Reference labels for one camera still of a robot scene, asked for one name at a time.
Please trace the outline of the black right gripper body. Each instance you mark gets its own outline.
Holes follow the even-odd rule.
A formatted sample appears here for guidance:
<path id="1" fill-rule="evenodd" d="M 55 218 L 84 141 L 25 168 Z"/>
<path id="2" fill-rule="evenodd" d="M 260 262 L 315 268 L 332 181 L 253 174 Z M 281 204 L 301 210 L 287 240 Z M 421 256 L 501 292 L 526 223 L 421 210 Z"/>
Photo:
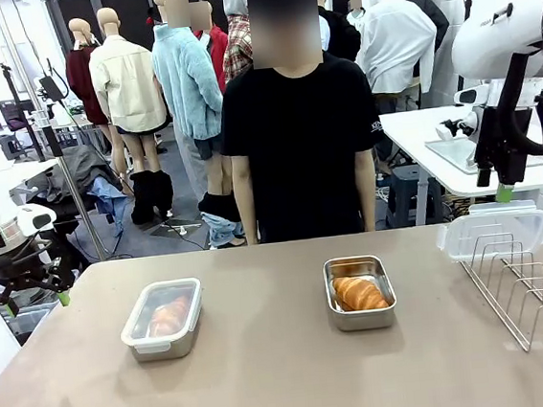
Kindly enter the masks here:
<path id="1" fill-rule="evenodd" d="M 474 164 L 479 168 L 495 170 L 498 182 L 516 184 L 523 181 L 528 155 L 510 143 L 502 130 L 498 107 L 477 105 L 472 108 L 476 114 L 477 127 L 472 136 L 476 144 Z"/>

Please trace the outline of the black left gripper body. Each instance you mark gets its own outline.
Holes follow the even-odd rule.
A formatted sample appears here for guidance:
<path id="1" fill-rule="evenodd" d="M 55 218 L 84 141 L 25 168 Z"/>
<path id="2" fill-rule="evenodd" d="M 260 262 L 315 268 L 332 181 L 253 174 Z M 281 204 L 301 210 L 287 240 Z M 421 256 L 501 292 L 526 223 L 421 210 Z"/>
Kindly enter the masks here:
<path id="1" fill-rule="evenodd" d="M 12 293 L 26 289 L 54 290 L 50 283 L 53 277 L 51 263 L 24 268 L 5 268 L 0 270 L 0 285 L 4 287 L 4 293 Z"/>

